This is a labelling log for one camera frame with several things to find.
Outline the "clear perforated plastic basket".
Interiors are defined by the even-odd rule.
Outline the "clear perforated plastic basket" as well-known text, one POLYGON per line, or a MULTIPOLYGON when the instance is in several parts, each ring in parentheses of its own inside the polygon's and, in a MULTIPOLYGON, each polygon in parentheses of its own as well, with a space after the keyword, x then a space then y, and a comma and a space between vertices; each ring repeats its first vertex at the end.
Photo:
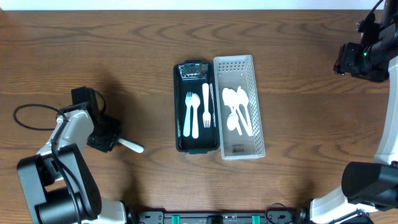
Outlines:
MULTIPOLYGON (((266 155, 259 109, 254 63, 251 55, 215 57, 213 59, 215 88, 217 92, 218 119, 220 126, 221 156, 224 160, 258 159, 266 155), (229 88, 237 92, 238 86, 247 93, 248 110, 252 124, 252 136, 248 136, 242 121, 239 120, 242 135, 235 129, 230 131, 226 121, 231 113, 223 102, 222 92, 229 88)), ((244 106, 240 105, 245 118, 244 106)))

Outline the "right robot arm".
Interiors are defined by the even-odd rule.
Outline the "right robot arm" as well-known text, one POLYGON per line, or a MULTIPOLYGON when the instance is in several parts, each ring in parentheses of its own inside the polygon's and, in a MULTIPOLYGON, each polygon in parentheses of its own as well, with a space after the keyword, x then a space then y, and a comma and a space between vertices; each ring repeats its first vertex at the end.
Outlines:
POLYGON ((360 42, 343 44, 333 68, 339 75, 389 82, 384 127, 373 161, 348 163, 340 186, 311 200, 295 223, 371 223, 370 213, 397 208, 397 1, 383 5, 380 22, 370 11, 357 24, 360 42))

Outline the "black perforated plastic basket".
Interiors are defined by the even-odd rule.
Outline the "black perforated plastic basket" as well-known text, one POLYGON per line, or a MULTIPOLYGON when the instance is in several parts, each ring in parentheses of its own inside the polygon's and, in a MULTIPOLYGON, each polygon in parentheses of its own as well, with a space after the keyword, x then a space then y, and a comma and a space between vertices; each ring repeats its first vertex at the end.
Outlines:
POLYGON ((179 152, 189 154, 206 154, 215 151, 220 146, 220 126, 218 124, 218 102, 215 90, 215 74, 210 63, 201 60, 186 60, 184 63, 176 64, 174 72, 174 109, 175 109, 175 138, 176 149, 179 152), (209 112, 211 114, 210 128, 203 126, 203 93, 202 84, 207 83, 210 87, 209 112), (193 107, 190 112, 190 135, 183 135, 183 125, 187 107, 185 97, 188 92, 196 93, 200 97, 198 107, 198 139, 192 138, 193 107))

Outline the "white plastic spoon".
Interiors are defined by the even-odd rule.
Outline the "white plastic spoon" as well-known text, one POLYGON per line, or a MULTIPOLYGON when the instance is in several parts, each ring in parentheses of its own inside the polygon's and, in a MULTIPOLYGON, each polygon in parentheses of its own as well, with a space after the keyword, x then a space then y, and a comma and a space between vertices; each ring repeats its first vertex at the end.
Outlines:
POLYGON ((252 133, 252 127, 251 127, 251 120, 250 120, 250 115, 248 112, 248 104, 249 104, 248 97, 247 97, 247 95, 241 96, 234 90, 231 91, 231 94, 233 95, 233 97, 235 99, 236 111, 238 112, 239 118, 241 119, 242 124, 243 124, 248 136, 252 136, 253 133, 252 133), (245 113, 246 113, 245 118, 243 117, 243 114, 242 114, 241 110, 239 109, 240 105, 244 106, 245 113))
POLYGON ((223 102, 227 106, 228 103, 233 105, 234 109, 236 110, 236 105, 235 105, 235 99, 233 95, 231 94, 232 89, 229 88, 224 88, 222 92, 222 97, 223 97, 223 102))
POLYGON ((246 117, 246 127, 245 127, 245 130, 246 130, 248 136, 252 136, 252 135, 253 135, 253 132, 252 132, 252 124, 251 124, 251 119, 250 119, 249 110, 248 110, 248 104, 249 104, 248 95, 247 95, 247 93, 241 88, 241 86, 238 86, 237 94, 238 94, 240 103, 244 106, 244 110, 245 110, 245 117, 246 117))
POLYGON ((236 114, 236 110, 234 109, 233 105, 228 103, 229 108, 231 109, 231 114, 227 118, 227 127, 230 131, 237 130, 238 134, 241 136, 242 131, 239 124, 239 116, 236 114))

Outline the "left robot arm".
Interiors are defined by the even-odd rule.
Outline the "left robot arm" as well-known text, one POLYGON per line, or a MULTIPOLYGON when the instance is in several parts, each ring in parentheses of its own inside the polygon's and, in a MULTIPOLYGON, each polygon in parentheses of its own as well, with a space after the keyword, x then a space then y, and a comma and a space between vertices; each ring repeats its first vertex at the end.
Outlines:
POLYGON ((128 223, 121 201, 103 198, 82 156, 85 146, 108 152, 120 138, 120 121, 98 108, 92 88, 73 89, 72 105, 57 111, 57 125, 36 155, 17 172, 34 223, 128 223))

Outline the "wooden fork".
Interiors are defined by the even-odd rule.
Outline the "wooden fork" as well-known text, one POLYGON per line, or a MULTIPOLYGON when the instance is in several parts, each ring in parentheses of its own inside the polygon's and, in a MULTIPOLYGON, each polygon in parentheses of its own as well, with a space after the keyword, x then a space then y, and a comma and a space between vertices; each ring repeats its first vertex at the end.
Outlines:
POLYGON ((211 126, 211 114, 209 112, 209 94, 210 94, 210 87, 209 84, 204 83, 202 84, 202 93, 203 93, 203 126, 204 128, 210 128, 211 126))
POLYGON ((192 107, 192 92, 188 92, 186 97, 185 97, 185 105, 187 107, 186 113, 185 113, 185 121, 183 125, 183 135, 185 137, 188 137, 190 135, 190 128, 191 128, 191 121, 190 121, 190 112, 191 112, 191 107, 192 107))
POLYGON ((132 141, 123 139, 123 138, 119 138, 118 139, 118 143, 122 144, 123 146, 126 146, 127 148, 129 148, 130 150, 136 152, 136 153, 143 153, 144 152, 144 147, 136 144, 132 141))

